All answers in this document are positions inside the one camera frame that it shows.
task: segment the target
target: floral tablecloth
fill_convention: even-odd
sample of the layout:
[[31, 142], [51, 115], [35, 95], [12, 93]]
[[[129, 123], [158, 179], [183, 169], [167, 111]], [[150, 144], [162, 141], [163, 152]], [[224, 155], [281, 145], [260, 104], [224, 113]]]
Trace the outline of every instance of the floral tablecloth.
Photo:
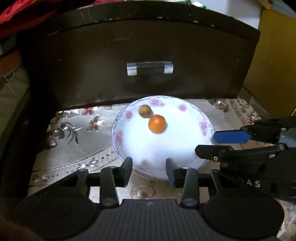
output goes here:
[[[189, 99], [211, 121], [215, 131], [239, 129], [253, 124], [260, 117], [242, 99]], [[111, 143], [111, 128], [117, 114], [127, 104], [100, 106], [57, 112], [47, 129], [44, 150], [35, 160], [28, 195], [58, 181], [78, 169], [99, 172], [108, 166], [120, 166], [121, 161]], [[232, 145], [235, 149], [249, 149], [264, 146], [264, 143], [249, 141], [243, 145]], [[219, 169], [219, 163], [209, 162], [199, 172], [209, 173]], [[182, 189], [173, 189], [167, 181], [146, 179], [132, 173], [126, 188], [117, 188], [118, 198], [123, 199], [177, 199]], [[207, 188], [200, 188], [201, 202], [209, 199]], [[90, 199], [99, 202], [99, 187], [91, 188]], [[287, 222], [292, 223], [287, 212], [280, 236], [287, 233]]]

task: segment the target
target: orange fruit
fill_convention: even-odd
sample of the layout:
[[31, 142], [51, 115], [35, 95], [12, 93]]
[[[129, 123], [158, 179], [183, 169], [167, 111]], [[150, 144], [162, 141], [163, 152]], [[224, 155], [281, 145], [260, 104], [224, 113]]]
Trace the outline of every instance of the orange fruit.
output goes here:
[[148, 122], [148, 128], [153, 133], [162, 133], [165, 130], [165, 127], [165, 118], [161, 115], [152, 116]]

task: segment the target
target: red fabric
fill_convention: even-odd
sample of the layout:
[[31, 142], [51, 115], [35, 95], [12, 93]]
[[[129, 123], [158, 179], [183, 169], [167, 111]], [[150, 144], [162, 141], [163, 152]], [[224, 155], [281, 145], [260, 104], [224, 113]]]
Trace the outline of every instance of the red fabric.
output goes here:
[[[44, 22], [60, 10], [58, 3], [62, 1], [66, 2], [66, 0], [16, 0], [0, 14], [0, 39]], [[72, 1], [80, 7], [86, 3], [99, 4], [123, 0], [71, 0], [70, 2]]]
[[48, 3], [37, 4], [20, 12], [10, 21], [0, 24], [0, 39], [19, 31], [32, 28], [57, 12], [57, 7]]
[[[0, 14], [0, 24], [11, 20], [13, 16], [17, 13], [23, 11], [24, 9], [38, 3], [42, 2], [43, 0], [16, 0], [12, 5], [7, 7], [1, 14]], [[59, 2], [62, 0], [46, 0], [49, 2]]]

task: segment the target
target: pink floral pattern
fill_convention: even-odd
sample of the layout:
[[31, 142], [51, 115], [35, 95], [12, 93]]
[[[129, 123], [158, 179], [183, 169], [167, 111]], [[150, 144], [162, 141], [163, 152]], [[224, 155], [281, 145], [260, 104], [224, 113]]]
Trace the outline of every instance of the pink floral pattern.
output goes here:
[[254, 112], [247, 113], [247, 122], [249, 125], [253, 125], [255, 122]]
[[133, 118], [133, 113], [132, 111], [128, 110], [126, 112], [126, 119], [129, 121], [131, 118]]
[[199, 123], [199, 126], [200, 126], [200, 130], [202, 132], [202, 135], [203, 136], [206, 136], [207, 135], [207, 129], [208, 127], [210, 126], [209, 123], [206, 121], [206, 120], [202, 120], [200, 123]]
[[161, 100], [159, 100], [158, 97], [153, 97], [149, 100], [150, 106], [151, 107], [164, 107], [165, 103], [162, 103]]
[[123, 133], [122, 133], [122, 131], [115, 133], [114, 139], [115, 139], [117, 145], [120, 145], [123, 147]]
[[93, 115], [94, 114], [94, 111], [95, 111], [95, 107], [89, 107], [89, 108], [85, 108], [83, 111], [82, 111], [82, 115], [85, 116], [87, 114], [89, 115]]
[[178, 106], [178, 110], [180, 110], [182, 112], [185, 112], [187, 110], [187, 106], [185, 104], [180, 104]]

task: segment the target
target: plate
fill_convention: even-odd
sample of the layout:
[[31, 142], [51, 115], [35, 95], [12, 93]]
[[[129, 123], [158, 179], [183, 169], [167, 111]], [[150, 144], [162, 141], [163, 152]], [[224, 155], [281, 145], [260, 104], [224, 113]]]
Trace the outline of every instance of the plate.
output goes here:
[[[152, 133], [149, 118], [138, 109], [149, 105], [155, 115], [162, 115], [167, 127]], [[193, 104], [171, 96], [149, 96], [126, 106], [112, 126], [112, 144], [121, 161], [133, 159], [133, 171], [141, 176], [167, 180], [165, 161], [172, 158], [179, 167], [199, 169], [204, 159], [195, 155], [197, 145], [213, 145], [214, 129], [207, 116]]]

